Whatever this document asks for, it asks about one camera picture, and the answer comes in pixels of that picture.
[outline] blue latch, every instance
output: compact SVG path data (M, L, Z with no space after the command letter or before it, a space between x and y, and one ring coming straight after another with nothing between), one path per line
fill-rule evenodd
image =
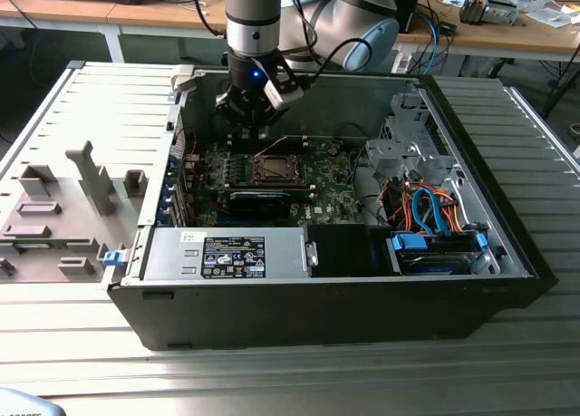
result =
M427 241L423 235L416 233L397 233L392 238L392 246L396 250L426 250Z
M478 244L481 247L481 249L485 250L486 247L488 246L488 239L486 238L486 236L483 233L477 233L477 235L475 236L475 239L477 239Z
M111 250L105 253L102 264L105 266L125 266L127 265L127 250Z

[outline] metal table surface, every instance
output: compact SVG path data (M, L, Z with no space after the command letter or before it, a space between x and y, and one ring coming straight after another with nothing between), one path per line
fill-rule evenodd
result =
M69 415L579 414L580 171L516 92L439 83L560 279L529 308L465 340L156 353L99 283L0 285L0 387Z

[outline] table leg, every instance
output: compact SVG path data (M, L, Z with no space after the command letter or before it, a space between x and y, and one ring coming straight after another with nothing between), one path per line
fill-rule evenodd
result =
M105 36L105 40L107 41L111 61L113 63L125 63L123 50L121 49L121 40L119 39L121 35L119 26L116 24L104 24L100 28L101 34Z
M406 73L411 66L412 56L419 49L418 44L395 44L394 50L398 51L395 62L392 65L392 73Z

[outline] warning label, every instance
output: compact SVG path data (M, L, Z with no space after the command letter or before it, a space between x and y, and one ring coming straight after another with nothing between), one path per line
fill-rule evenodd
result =
M201 275L204 278L266 277L264 238L206 237Z

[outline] side panel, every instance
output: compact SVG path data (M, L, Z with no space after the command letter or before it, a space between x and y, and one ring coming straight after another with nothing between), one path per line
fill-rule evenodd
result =
M533 279L310 285L114 286L151 350L372 343L469 336L546 291Z

